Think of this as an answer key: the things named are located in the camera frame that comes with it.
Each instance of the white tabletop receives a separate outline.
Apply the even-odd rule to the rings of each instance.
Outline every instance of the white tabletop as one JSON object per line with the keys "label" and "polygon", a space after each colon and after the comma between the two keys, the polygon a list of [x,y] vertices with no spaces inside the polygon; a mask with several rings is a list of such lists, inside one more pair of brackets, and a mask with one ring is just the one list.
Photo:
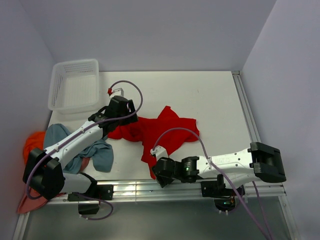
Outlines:
{"label": "white tabletop", "polygon": [[[100,72],[101,105],[108,104],[108,87],[119,80],[129,80],[141,89],[143,105],[138,116],[157,118],[165,106],[171,106],[179,117],[194,118],[209,155],[240,151],[250,146],[250,136],[231,72],[229,71],[160,71]],[[138,92],[120,83],[127,99],[137,108]],[[49,125],[63,124],[71,132],[78,129],[96,111],[60,114],[53,111]],[[141,142],[107,139],[114,152],[112,170],[98,172],[90,161],[84,170],[97,180],[151,179],[147,163],[141,161]],[[188,156],[202,156],[199,142],[184,143],[171,158],[180,161]]]}

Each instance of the white plastic basket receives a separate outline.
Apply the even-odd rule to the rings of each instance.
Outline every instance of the white plastic basket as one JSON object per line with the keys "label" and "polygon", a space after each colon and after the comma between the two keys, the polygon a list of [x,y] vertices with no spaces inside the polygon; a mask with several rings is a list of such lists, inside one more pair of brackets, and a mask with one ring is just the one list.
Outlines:
{"label": "white plastic basket", "polygon": [[99,107],[99,64],[96,59],[65,61],[54,65],[48,107],[62,114]]}

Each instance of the white wall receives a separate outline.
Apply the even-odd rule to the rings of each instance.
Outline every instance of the white wall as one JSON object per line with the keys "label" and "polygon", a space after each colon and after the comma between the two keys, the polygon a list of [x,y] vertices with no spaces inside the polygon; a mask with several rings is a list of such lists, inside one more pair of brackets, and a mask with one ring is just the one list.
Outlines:
{"label": "white wall", "polygon": [[276,0],[20,0],[57,62],[241,70]]}
{"label": "white wall", "polygon": [[319,0],[277,0],[242,72],[260,136],[281,150],[306,240],[320,235],[319,10]]}
{"label": "white wall", "polygon": [[43,131],[54,60],[18,0],[0,1],[0,235],[11,239],[23,194],[23,146]]}

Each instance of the fabric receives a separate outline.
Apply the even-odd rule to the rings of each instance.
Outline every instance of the fabric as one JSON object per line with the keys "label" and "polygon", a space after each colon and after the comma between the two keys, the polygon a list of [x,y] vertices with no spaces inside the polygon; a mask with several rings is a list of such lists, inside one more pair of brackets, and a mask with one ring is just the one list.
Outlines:
{"label": "fabric", "polygon": [[45,134],[45,131],[37,131],[27,138],[23,147],[24,164],[27,164],[28,155],[32,149],[44,149]]}
{"label": "fabric", "polygon": [[[33,197],[39,196],[39,193],[37,193],[32,188],[30,189],[30,194]],[[57,197],[61,196],[63,194],[64,193],[59,193],[57,195]],[[48,202],[48,200],[45,199],[43,196],[38,199],[32,200],[32,199],[28,198],[28,196],[24,193],[16,212],[17,212],[17,214],[25,214],[25,213],[30,212],[32,210],[36,210],[36,209],[41,208],[42,206],[46,205],[47,202]]]}
{"label": "fabric", "polygon": [[85,170],[85,168],[88,166],[89,162],[90,162],[90,157],[82,158],[82,163],[81,163],[79,173],[82,173]]}
{"label": "fabric", "polygon": [[[157,160],[151,156],[150,150],[154,147],[158,137],[171,128],[186,128],[199,135],[195,119],[181,118],[170,106],[166,106],[158,118],[149,119],[139,117],[138,122],[118,126],[115,131],[108,134],[108,137],[116,140],[124,138],[130,142],[142,142],[144,148],[141,160],[148,164],[150,176],[155,179],[156,177],[151,168],[156,164]],[[198,139],[188,131],[174,130],[164,135],[158,145],[164,147],[170,155],[180,148],[184,142],[195,142],[197,140]]]}
{"label": "fabric", "polygon": [[[70,134],[71,132],[64,125],[53,124],[45,132],[43,147],[52,146]],[[95,170],[109,173],[114,162],[114,152],[112,146],[105,142],[106,139],[107,137],[104,137],[81,151],[65,166],[63,172],[77,174],[81,169],[83,158],[92,158]]]}

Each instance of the gray-blue towel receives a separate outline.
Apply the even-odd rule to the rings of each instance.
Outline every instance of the gray-blue towel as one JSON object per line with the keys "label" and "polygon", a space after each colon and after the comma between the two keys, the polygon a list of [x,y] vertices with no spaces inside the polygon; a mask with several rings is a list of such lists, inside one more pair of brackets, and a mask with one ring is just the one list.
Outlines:
{"label": "gray-blue towel", "polygon": [[[44,148],[50,147],[70,135],[71,132],[62,124],[53,124],[45,132]],[[91,146],[81,151],[63,169],[63,172],[77,174],[80,171],[82,158],[92,158],[95,170],[109,173],[114,162],[112,146],[105,142],[107,137],[96,141]]]}

